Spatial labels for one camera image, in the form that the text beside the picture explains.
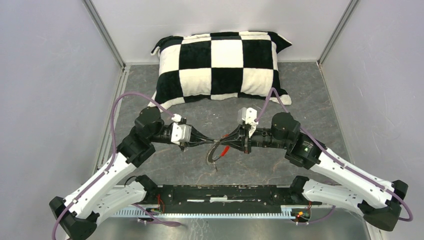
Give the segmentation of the metal keyring with red handle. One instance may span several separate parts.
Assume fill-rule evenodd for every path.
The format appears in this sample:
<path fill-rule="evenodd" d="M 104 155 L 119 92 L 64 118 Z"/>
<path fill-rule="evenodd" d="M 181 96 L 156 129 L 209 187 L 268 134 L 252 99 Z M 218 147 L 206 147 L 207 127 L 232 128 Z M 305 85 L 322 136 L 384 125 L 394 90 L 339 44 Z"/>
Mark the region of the metal keyring with red handle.
<path fill-rule="evenodd" d="M 226 145 L 220 152 L 217 152 L 218 148 L 222 146 L 221 145 L 222 140 L 224 140 L 228 136 L 229 134 L 225 134 L 219 140 L 215 140 L 210 150 L 206 154 L 206 157 L 205 157 L 206 163 L 210 166 L 213 166 L 216 171 L 218 171 L 216 162 L 220 160 L 221 158 L 223 158 L 230 150 L 230 146 Z"/>

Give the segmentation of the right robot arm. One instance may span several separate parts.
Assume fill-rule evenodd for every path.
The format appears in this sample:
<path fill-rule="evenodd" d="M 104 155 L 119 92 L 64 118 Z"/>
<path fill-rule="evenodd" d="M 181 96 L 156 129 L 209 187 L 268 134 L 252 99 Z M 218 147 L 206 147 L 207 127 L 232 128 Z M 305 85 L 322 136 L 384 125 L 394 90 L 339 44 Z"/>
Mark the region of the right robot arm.
<path fill-rule="evenodd" d="M 270 128 L 259 128 L 252 109 L 244 109 L 238 128 L 216 141 L 217 145 L 249 154 L 253 147 L 285 150 L 293 165 L 321 174 L 336 182 L 328 185 L 297 176 L 289 189 L 295 204 L 321 202 L 357 213 L 370 225 L 391 232 L 401 219 L 408 184 L 376 177 L 338 156 L 323 143 L 301 131 L 290 113 L 280 112 Z"/>

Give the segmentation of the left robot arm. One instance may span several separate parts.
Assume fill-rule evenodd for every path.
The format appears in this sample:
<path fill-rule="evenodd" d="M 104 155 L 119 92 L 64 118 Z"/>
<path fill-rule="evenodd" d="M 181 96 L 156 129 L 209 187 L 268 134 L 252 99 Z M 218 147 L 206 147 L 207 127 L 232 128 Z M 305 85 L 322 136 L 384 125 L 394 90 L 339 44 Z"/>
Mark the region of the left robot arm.
<path fill-rule="evenodd" d="M 89 180 L 68 196 L 56 196 L 50 201 L 49 207 L 56 218 L 54 226 L 61 226 L 72 240 L 86 240 L 113 211 L 140 201 L 151 204 L 156 200 L 154 187 L 136 182 L 124 190 L 122 200 L 115 198 L 112 206 L 103 206 L 109 190 L 155 153 L 154 143 L 178 145 L 184 150 L 213 142 L 187 124 L 185 118 L 166 125 L 158 107 L 146 107 L 110 159 Z"/>

